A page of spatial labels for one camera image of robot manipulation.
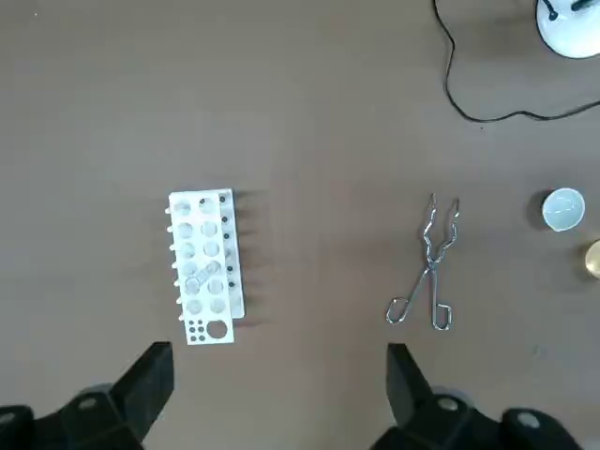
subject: screw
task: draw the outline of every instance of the screw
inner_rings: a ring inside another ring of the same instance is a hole
[[[458,403],[456,400],[450,397],[443,397],[438,400],[438,405],[443,410],[456,411],[458,410]]]
[[[0,415],[0,425],[5,425],[17,416],[14,412],[7,412],[6,414]]]
[[[517,419],[524,427],[540,428],[540,421],[537,420],[537,417],[530,412],[520,412],[517,416]]]

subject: brown table surface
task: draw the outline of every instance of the brown table surface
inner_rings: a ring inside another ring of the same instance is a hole
[[[600,96],[600,62],[552,54],[533,2],[440,1],[471,113]],[[600,448],[600,283],[581,274],[600,111],[465,122],[446,50],[423,1],[0,3],[2,403],[49,413],[170,339],[176,390],[148,449],[364,449],[392,424],[395,341],[484,413],[533,406]],[[562,186],[586,217],[545,231],[534,204]],[[217,187],[239,194],[247,318],[234,345],[188,347],[163,210]],[[425,293],[405,324],[383,316],[422,268],[431,191],[462,204],[448,333]]]

